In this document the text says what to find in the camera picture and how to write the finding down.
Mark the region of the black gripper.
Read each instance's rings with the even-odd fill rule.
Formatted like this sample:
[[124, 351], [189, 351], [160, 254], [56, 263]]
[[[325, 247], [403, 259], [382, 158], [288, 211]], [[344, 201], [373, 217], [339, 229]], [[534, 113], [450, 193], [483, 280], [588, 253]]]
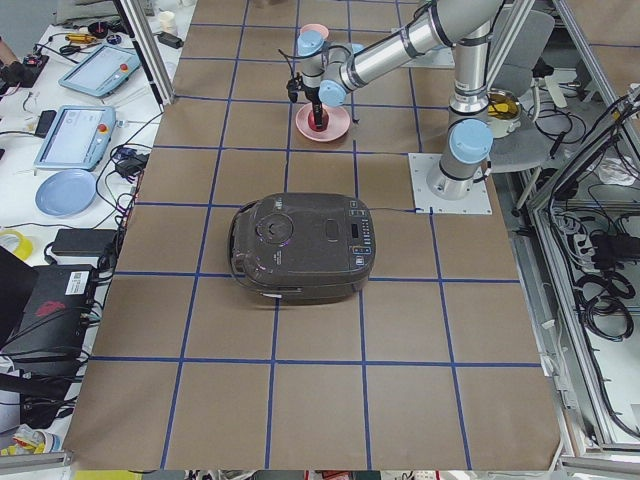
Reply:
[[305, 87], [305, 96], [312, 103], [312, 129], [325, 129], [325, 110], [320, 99], [319, 87]]

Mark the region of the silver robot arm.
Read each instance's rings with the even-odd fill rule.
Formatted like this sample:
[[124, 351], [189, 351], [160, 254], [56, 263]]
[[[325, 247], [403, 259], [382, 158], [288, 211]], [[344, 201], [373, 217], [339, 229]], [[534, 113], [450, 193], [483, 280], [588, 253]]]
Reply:
[[498, 1], [429, 1], [408, 24], [369, 46], [329, 42], [317, 30], [301, 33], [295, 55], [301, 70], [287, 83], [290, 101], [299, 94], [308, 101], [296, 115], [298, 131], [318, 142], [342, 136], [350, 125], [342, 109], [348, 94], [438, 47], [450, 47], [455, 76], [446, 147], [426, 182], [441, 199], [464, 198], [479, 180], [479, 167], [488, 164], [493, 144], [487, 70], [500, 9]]

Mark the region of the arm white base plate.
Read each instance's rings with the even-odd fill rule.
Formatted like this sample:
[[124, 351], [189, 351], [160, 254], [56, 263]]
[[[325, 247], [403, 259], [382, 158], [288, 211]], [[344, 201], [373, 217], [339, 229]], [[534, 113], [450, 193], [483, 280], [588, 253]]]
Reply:
[[478, 167], [467, 180], [453, 180], [440, 169], [441, 154], [409, 153], [414, 209], [423, 214], [491, 215], [487, 182]]
[[451, 47], [438, 47], [425, 55], [416, 57], [403, 65], [403, 68], [426, 68], [453, 70], [455, 61]]

